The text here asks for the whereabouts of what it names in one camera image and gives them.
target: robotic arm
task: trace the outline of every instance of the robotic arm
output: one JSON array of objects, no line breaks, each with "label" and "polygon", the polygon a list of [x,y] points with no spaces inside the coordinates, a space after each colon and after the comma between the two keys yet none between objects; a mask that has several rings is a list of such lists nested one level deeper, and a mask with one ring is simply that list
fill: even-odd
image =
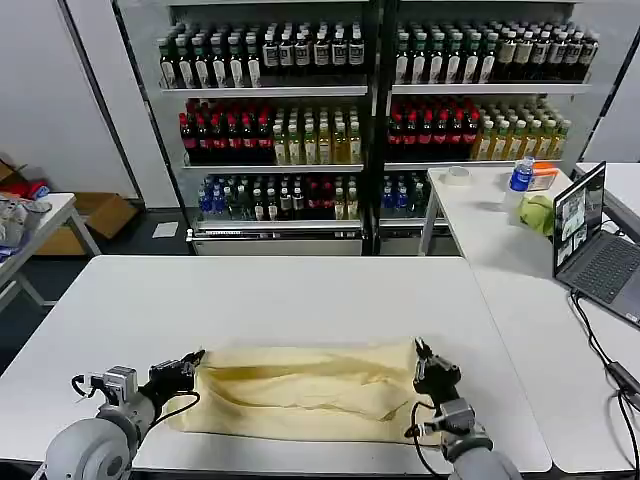
[{"label": "robotic arm", "polygon": [[[162,420],[195,405],[195,368],[204,350],[189,353],[151,367],[149,382],[138,388],[136,371],[113,367],[104,374],[74,377],[71,384],[83,397],[100,390],[107,402],[95,418],[80,420],[61,431],[47,449],[45,462],[32,480],[127,480],[131,465],[145,436]],[[79,383],[90,388],[84,392]],[[195,400],[161,417],[171,398],[192,395]]]},{"label": "robotic arm", "polygon": [[[484,427],[476,422],[473,408],[458,395],[455,386],[462,378],[458,366],[434,355],[422,339],[416,339],[416,350],[418,363],[413,387],[417,393],[429,395],[433,405],[414,406],[412,425],[405,437],[414,439],[425,468],[434,476],[444,478],[426,463],[418,443],[422,435],[442,432],[440,448],[454,469],[449,480],[522,480],[511,460],[493,451],[493,442]],[[415,412],[420,405],[435,410],[430,422],[416,424]]]}]

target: laptop keyboard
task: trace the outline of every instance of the laptop keyboard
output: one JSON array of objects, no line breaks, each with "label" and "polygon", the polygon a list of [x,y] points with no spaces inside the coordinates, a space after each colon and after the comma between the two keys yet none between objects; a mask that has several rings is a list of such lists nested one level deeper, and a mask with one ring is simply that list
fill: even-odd
[{"label": "laptop keyboard", "polygon": [[575,285],[583,292],[611,303],[639,266],[640,249],[625,240],[614,240],[575,277]]}]

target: refrigerator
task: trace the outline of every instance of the refrigerator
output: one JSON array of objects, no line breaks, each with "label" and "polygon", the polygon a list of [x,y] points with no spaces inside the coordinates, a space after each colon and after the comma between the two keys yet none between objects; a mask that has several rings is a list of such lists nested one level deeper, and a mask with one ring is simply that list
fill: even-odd
[{"label": "refrigerator", "polygon": [[415,254],[429,168],[571,172],[640,18],[614,0],[112,6],[201,255]]}]

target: paper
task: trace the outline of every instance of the paper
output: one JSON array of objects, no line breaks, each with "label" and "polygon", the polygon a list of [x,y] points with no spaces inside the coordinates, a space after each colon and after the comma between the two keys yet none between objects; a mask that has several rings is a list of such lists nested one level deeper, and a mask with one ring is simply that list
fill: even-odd
[{"label": "paper", "polygon": [[175,237],[177,231],[178,222],[159,223],[156,226],[155,232],[153,232],[153,237],[151,238]]}]

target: cardboard box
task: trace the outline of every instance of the cardboard box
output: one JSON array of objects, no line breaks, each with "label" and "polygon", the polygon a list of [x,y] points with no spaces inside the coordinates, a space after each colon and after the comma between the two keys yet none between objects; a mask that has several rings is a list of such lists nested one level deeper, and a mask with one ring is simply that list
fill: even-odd
[{"label": "cardboard box", "polygon": [[[74,192],[74,195],[76,210],[89,231],[92,235],[97,232],[107,240],[112,239],[138,213],[115,193]],[[49,237],[36,255],[86,255],[86,252],[71,227],[65,225]]]}]

